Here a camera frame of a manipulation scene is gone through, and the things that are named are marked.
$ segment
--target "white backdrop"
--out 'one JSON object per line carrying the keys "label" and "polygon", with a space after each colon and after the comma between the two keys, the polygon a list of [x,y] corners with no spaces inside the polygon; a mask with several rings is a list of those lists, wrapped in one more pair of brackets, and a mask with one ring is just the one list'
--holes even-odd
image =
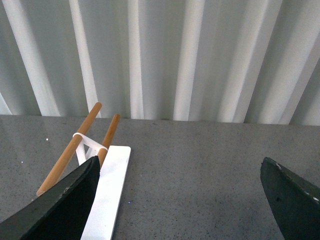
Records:
{"label": "white backdrop", "polygon": [[2,0],[0,114],[320,125],[319,0]]}

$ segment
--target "wooden rod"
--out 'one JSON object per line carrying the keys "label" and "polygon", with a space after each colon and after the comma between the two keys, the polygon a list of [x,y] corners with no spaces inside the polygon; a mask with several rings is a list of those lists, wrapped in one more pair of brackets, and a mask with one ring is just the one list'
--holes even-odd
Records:
{"label": "wooden rod", "polygon": [[[98,112],[100,111],[102,107],[102,104],[100,102],[97,102],[94,107],[89,112],[88,116],[85,118],[83,123],[78,129],[78,133],[86,134],[91,126],[91,124],[94,122]],[[40,186],[39,190],[36,192],[37,196],[42,195],[46,191],[48,191],[50,188],[52,188],[60,179],[62,173],[66,169],[66,166],[70,162],[70,159],[75,154],[75,151],[82,141],[82,136],[75,135],[69,144],[66,146],[65,150],[59,157],[58,161],[53,166],[52,170]]]}
{"label": "wooden rod", "polygon": [[[106,135],[103,139],[102,145],[104,147],[106,147],[107,149],[109,149],[111,141],[115,135],[118,123],[120,120],[120,115],[119,114],[115,114],[112,118],[112,121],[110,123],[109,129],[106,132]],[[98,152],[98,158],[99,158],[99,162],[100,162],[100,169],[102,168],[102,164],[104,164],[105,158],[107,156],[107,150],[105,150],[104,148],[101,148]]]}

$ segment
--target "white curtain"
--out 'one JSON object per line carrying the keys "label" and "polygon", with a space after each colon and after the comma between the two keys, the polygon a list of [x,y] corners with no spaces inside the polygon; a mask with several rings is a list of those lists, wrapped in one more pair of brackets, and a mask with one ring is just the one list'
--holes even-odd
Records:
{"label": "white curtain", "polygon": [[320,126],[319,0],[2,0],[0,114]]}

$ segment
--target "white plastic connector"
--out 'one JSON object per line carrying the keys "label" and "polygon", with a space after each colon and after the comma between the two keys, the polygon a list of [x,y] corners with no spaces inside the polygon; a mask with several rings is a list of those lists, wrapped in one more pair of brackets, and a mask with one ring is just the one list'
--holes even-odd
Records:
{"label": "white plastic connector", "polygon": [[[75,151],[79,165],[83,164],[89,158],[96,156],[100,149],[106,149],[108,151],[108,148],[92,140],[86,135],[83,135],[82,133],[76,132],[75,134],[73,134],[73,137],[75,135],[80,135],[82,137],[82,141],[80,142],[79,146]],[[85,151],[85,145],[89,147],[87,152]]]}

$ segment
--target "white board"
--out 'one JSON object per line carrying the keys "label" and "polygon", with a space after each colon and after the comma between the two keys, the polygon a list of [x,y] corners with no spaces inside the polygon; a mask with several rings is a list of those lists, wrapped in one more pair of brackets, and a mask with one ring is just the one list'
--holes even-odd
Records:
{"label": "white board", "polygon": [[100,170],[91,212],[82,240],[111,240],[125,182],[131,148],[110,146]]}

